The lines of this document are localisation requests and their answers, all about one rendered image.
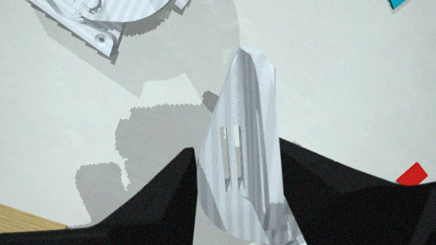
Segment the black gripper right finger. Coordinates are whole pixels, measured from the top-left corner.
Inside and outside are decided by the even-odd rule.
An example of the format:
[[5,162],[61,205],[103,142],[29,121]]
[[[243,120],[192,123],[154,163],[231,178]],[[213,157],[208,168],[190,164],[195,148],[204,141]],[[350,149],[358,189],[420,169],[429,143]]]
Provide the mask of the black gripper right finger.
[[283,194],[307,245],[424,245],[436,181],[397,184],[279,137]]

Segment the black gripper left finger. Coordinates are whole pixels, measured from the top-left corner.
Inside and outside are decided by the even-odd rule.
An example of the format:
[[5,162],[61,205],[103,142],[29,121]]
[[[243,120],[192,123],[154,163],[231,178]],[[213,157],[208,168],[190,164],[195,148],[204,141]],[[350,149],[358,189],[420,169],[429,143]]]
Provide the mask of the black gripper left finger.
[[193,245],[197,196],[194,148],[184,148],[98,224],[0,233],[0,245]]

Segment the red flat plate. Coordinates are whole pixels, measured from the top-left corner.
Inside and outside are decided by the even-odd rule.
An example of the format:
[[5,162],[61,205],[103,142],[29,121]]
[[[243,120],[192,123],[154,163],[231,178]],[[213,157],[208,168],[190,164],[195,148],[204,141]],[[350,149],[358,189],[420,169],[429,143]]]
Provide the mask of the red flat plate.
[[421,168],[421,165],[419,163],[415,163],[396,181],[399,184],[412,186],[415,184],[419,184],[427,176],[428,176],[427,173],[425,173],[423,168]]

